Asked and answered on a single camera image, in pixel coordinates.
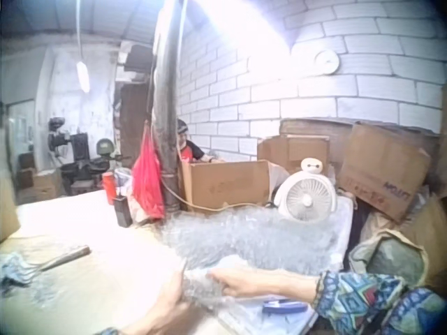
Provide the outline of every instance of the black pipe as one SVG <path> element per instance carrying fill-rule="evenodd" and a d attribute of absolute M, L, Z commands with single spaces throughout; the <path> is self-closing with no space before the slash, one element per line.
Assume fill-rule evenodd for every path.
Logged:
<path fill-rule="evenodd" d="M 177 110 L 176 88 L 179 51 L 181 48 L 186 3 L 166 0 L 163 16 L 165 30 L 160 31 L 156 49 L 156 72 L 154 75 L 154 108 L 152 111 L 152 129 L 156 148 L 161 161 L 161 179 L 163 182 L 163 200 L 166 214 L 180 210 L 178 199 L 171 193 L 179 193 L 177 175 Z"/>

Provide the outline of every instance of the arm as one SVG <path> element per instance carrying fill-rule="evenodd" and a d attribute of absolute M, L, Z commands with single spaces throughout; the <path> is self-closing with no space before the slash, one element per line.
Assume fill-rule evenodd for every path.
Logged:
<path fill-rule="evenodd" d="M 326 272 L 319 277 L 287 271 L 215 269 L 210 276 L 234 297 L 281 295 L 312 305 L 338 334 L 357 334 L 393 307 L 404 289 L 397 276 Z"/>
<path fill-rule="evenodd" d="M 204 162 L 204 163 L 221 163 L 223 160 L 208 156 L 203 152 L 201 148 L 194 144 L 194 142 L 186 141 L 186 144 L 191 148 L 193 152 L 193 158 L 196 161 Z"/>
<path fill-rule="evenodd" d="M 172 323 L 177 322 L 189 305 L 182 302 L 184 264 L 166 283 L 155 305 L 144 317 L 119 331 L 114 328 L 104 330 L 97 335 L 154 335 L 160 334 Z"/>

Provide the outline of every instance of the fan grille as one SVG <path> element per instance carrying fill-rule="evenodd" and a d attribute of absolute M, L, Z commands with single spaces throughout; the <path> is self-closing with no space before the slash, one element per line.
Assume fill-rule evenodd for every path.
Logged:
<path fill-rule="evenodd" d="M 305 205 L 305 198 L 312 203 Z M 291 187 L 287 194 L 288 212 L 297 220 L 311 222 L 323 220 L 330 213 L 332 198 L 326 185 L 318 179 L 303 179 Z"/>

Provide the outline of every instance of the fluorescent light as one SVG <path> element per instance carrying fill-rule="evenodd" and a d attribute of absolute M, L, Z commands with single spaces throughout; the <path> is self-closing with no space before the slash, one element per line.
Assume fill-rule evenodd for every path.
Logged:
<path fill-rule="evenodd" d="M 85 93 L 90 92 L 90 80 L 89 80 L 89 71 L 87 70 L 87 65 L 84 64 L 83 61 L 79 61 L 76 64 L 78 68 L 78 78 L 79 83 L 81 84 L 81 90 Z"/>

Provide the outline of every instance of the patterned sleeve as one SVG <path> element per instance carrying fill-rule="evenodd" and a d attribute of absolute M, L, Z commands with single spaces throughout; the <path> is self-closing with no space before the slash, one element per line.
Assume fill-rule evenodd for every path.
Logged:
<path fill-rule="evenodd" d="M 397 276 L 326 272 L 318 282 L 315 311 L 329 319 L 338 334 L 358 334 L 405 289 Z"/>

